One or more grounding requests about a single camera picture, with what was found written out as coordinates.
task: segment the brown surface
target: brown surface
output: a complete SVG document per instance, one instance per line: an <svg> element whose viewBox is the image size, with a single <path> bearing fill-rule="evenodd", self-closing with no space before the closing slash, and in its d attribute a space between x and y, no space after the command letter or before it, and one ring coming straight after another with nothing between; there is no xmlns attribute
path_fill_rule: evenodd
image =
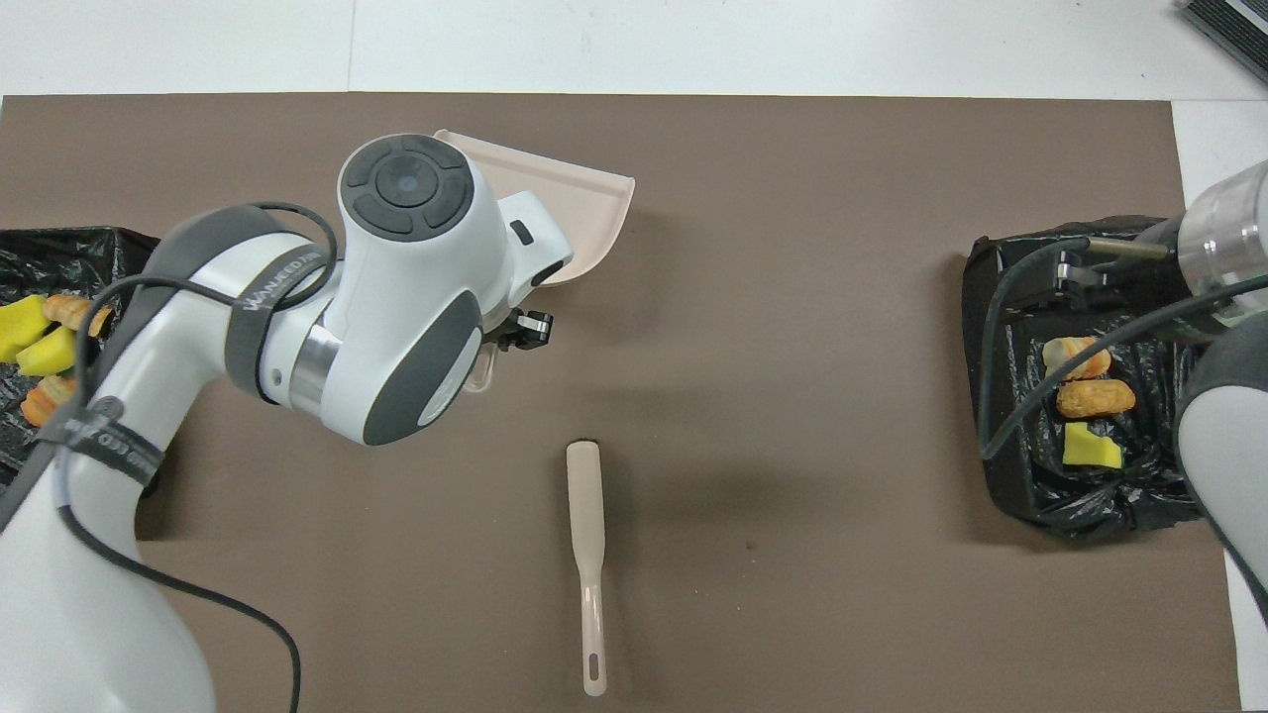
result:
<svg viewBox="0 0 1268 713"><path fill-rule="evenodd" d="M1236 707L1211 533L1075 548L997 513L959 346L976 236L1182 209L1165 104L14 96L0 226L333 217L353 148L441 127L638 190L607 260L531 298L553 344L426 434L365 449L223 383L190 414L143 551L285 622L304 710ZM579 680L578 436L607 499L602 700ZM175 605L224 710L283 705L268 633Z"/></svg>

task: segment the white brush handle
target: white brush handle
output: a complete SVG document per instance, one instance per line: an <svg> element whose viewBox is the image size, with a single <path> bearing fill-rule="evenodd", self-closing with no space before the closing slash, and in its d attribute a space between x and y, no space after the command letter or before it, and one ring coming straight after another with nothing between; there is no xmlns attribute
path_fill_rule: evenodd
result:
<svg viewBox="0 0 1268 713"><path fill-rule="evenodd" d="M568 514L572 520L572 552L581 575L581 670L586 693L607 690L604 653L604 598L600 576L604 567L604 482L598 467L598 444L578 440L568 445Z"/></svg>
<svg viewBox="0 0 1268 713"><path fill-rule="evenodd" d="M607 690L607 661L604 653L604 591L597 582L581 587L581 670L590 695Z"/></svg>

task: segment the black cable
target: black cable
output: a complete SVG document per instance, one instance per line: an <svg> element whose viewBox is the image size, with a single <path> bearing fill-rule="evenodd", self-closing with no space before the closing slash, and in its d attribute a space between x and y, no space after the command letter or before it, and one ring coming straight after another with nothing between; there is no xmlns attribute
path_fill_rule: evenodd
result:
<svg viewBox="0 0 1268 713"><path fill-rule="evenodd" d="M322 266L321 273L317 274L317 279L312 282L308 287L302 291L288 294L278 302L278 310L289 310L295 304L308 299L309 297L321 292L321 288L326 287L330 282L331 275L335 274L335 256L339 255L339 239L335 237L335 230L330 227L330 223L325 218L318 216L316 212L304 208L303 206L295 206L294 203L285 202L268 202L268 203L251 203L256 208L262 211L285 211L288 213L295 213L303 216L309 221L317 223L317 227L326 235L326 245L330 247L330 256L326 260L326 265Z"/></svg>
<svg viewBox="0 0 1268 713"><path fill-rule="evenodd" d="M165 275L148 275L139 274L115 280L105 287L93 302L89 304L87 312L84 313L84 321L79 325L79 331L75 332L75 383L76 391L75 397L79 401L80 407L86 407L93 393L96 392L96 384L93 383L94 376L89 370L89 349L91 345L91 336L89 335L89 325L93 324L93 317L101 311L115 294L128 289L129 287L170 287L174 289L185 289L219 302L221 304L233 304L233 297L224 294L218 289L212 289L204 284L198 284L194 280L170 278Z"/></svg>
<svg viewBox="0 0 1268 713"><path fill-rule="evenodd" d="M289 710L290 713L297 713L299 710L299 646L295 643L295 639L290 636L290 632L288 632L287 628L283 627L276 619L269 617L268 614L260 612L259 609L251 606L250 604L233 599L232 596L227 596L218 591L207 587L200 587L195 584L186 582L185 580L176 579L165 572L160 572L153 567L147 567L146 565L142 565L141 562L137 562L136 559L126 557L118 551L112 549L110 546L105 544L104 542L98 539L96 535L87 532L84 524L79 521L79 518L75 516L75 513L71 510L70 505L60 506L57 509L57 514L61 516L62 523L66 525L66 529L68 529L71 534L75 535L75 539L82 542L89 549L91 549L99 557L114 565L115 567L127 570L133 575L145 577L165 587L174 589L176 591L189 594L199 599L205 599L208 601L219 604L221 606L227 606L237 612L238 614L245 614L251 619L255 619L256 622L268 627L269 631L278 634L278 637L281 638L281 641L287 644L287 651L290 653Z"/></svg>
<svg viewBox="0 0 1268 713"><path fill-rule="evenodd" d="M321 216L318 216L313 211L309 211L308 208L304 208L303 206L295 206L293 203L252 203L252 206L265 211L287 211L290 213L301 214L317 223L317 226L321 227L322 232L326 235L326 241L330 247L330 256L326 261L326 265L322 268L322 271L318 273L317 279L314 279L307 288L302 289L295 294L287 296L278 302L276 308L279 311L288 310L317 294L317 292L320 292L326 285L326 283L330 282L331 275L333 274L335 270L335 258L339 254L339 240L335 236L335 231L330 227L330 223L327 223ZM190 279L172 278L166 275L153 275L153 274L132 275L107 285L95 298L93 298L93 302L90 303L87 312L84 316L84 321L80 324L80 329L75 336L75 353L76 353L75 401L79 403L81 409L87 407L87 403L93 397L93 393L96 392L96 384L94 383L96 374L94 374L87 365L89 349L91 344L87 326L91 324L93 317L101 310L101 307L105 306L107 302L114 298L114 296L128 288L145 287L145 285L184 289L226 306L232 306L236 301L235 297L230 294L224 294L223 292L199 284ZM67 466L62 463L61 467L66 468ZM61 471L61 473L62 474L60 477L68 477L65 469ZM70 487L66 483L63 483L63 486L66 488L65 494L66 502L57 507L57 513L61 516L61 520L66 525L67 530L70 530L70 533L77 540L84 543L85 547L96 553L99 557L101 557L103 559L117 567L127 570L128 572L132 572L155 584L166 586L169 589L184 594L189 594L191 596L197 596L199 599L205 599L208 601L219 604L221 606L226 606L228 609L232 609L233 612L250 617L251 619L264 624L265 627L269 628L269 631L275 633L283 641L283 643L285 643L287 651L290 655L289 710L290 713L295 713L299 709L299 684L301 684L299 647L298 644L295 644L294 637L290 636L290 632L288 632L285 627L283 627L278 620L273 619L264 612L260 612L259 609L243 601L238 601L232 596L221 594L218 591L207 587L198 586L193 582L186 582L184 580L180 580L178 577L155 570L153 567L142 565L141 562L137 562L136 559L132 559L131 557L127 557L123 553L110 548L110 546L105 544L104 542L98 539L96 535L90 533L87 528L85 528L84 524L80 523L79 518L75 516L75 511L71 509L70 505L70 492L68 492Z"/></svg>
<svg viewBox="0 0 1268 713"><path fill-rule="evenodd" d="M1012 435L1012 433L1017 430L1017 426L1021 425L1022 420L1026 419L1026 416L1031 415L1036 409L1038 409L1040 403L1044 401L1044 397L1047 396L1054 388L1056 388L1070 372L1078 369L1088 359L1092 359L1092 356L1094 356L1098 351L1108 349L1110 346L1115 346L1116 344L1121 344L1136 336L1140 336L1178 317L1183 317L1186 315L1198 312L1201 310L1208 310L1212 306L1231 299L1239 294L1245 294L1246 292L1254 292L1257 289L1264 289L1264 288L1268 288L1268 274L1245 279L1230 285L1219 287L1203 294L1197 294L1194 297L1181 299L1179 302L1173 302L1165 307L1159 307L1158 310L1154 310L1153 312L1149 312L1142 317L1137 317L1116 330L1110 331L1101 339L1092 343L1090 346L1088 346L1083 351L1079 351L1071 359L1069 359L1068 362L1063 363L1060 367L1054 369L1050 374L1047 374L1047 377L1044 378L1044 381L1038 382L1038 384L1036 384L1035 388L1032 388L1031 392L1027 393L1025 398L1022 398L1021 403L1018 403L1013 409L1012 414L1009 414L1008 417L1004 419L1004 422L999 426L999 430L995 431L995 435L992 436L989 442L985 438L985 435L983 435L985 429L981 428L983 424L985 422L985 411L980 410L978 419L978 426L979 426L978 445L981 448L981 458L984 461L994 458L995 454L999 453L999 449L1003 448L1004 443L1008 440L1008 436ZM987 326L990 330L995 329L995 325L993 324L988 324ZM988 360L988 358L989 358L988 354L983 353L984 363ZM985 393L987 392L979 391L978 395L979 405L985 403L987 398Z"/></svg>
<svg viewBox="0 0 1268 713"><path fill-rule="evenodd" d="M1016 265L1006 270L1003 277L999 278L999 284L995 285L995 292L990 296L990 303L987 307L987 324L981 332L981 351L979 353L978 445L981 449L985 449L985 443L990 435L989 407L990 382L995 370L995 331L999 329L999 313L1003 311L1004 299L1008 298L1008 293L1012 292L1013 285L1016 285L1017 282L1031 270L1031 268L1044 264L1049 261L1052 255L1065 252L1066 250L1085 250L1089 242L1090 241L1085 237L1068 237L1058 240L1056 242L1050 242L1018 260ZM989 461L992 455L983 455L983 458Z"/></svg>

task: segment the cable strap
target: cable strap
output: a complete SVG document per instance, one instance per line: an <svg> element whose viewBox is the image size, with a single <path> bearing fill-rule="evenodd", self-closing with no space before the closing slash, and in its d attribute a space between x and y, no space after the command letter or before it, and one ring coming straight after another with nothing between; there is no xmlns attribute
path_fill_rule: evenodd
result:
<svg viewBox="0 0 1268 713"><path fill-rule="evenodd" d="M87 410L74 402L62 406L36 438L66 445L119 471L141 487L148 486L162 463L162 449L112 417L109 405L99 403Z"/></svg>
<svg viewBox="0 0 1268 713"><path fill-rule="evenodd" d="M260 359L269 322L278 302L328 260L330 255L317 245L288 250L261 270L233 302L224 337L224 368L235 386L276 403L264 395L260 384Z"/></svg>

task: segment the sponge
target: sponge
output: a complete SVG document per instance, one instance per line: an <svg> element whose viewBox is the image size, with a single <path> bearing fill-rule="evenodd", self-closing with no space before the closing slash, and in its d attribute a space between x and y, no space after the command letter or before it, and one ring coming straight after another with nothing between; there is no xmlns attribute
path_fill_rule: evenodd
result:
<svg viewBox="0 0 1268 713"><path fill-rule="evenodd" d="M1065 424L1065 452L1061 463L1066 466L1101 466L1122 469L1122 447L1107 435L1097 435L1083 422Z"/></svg>

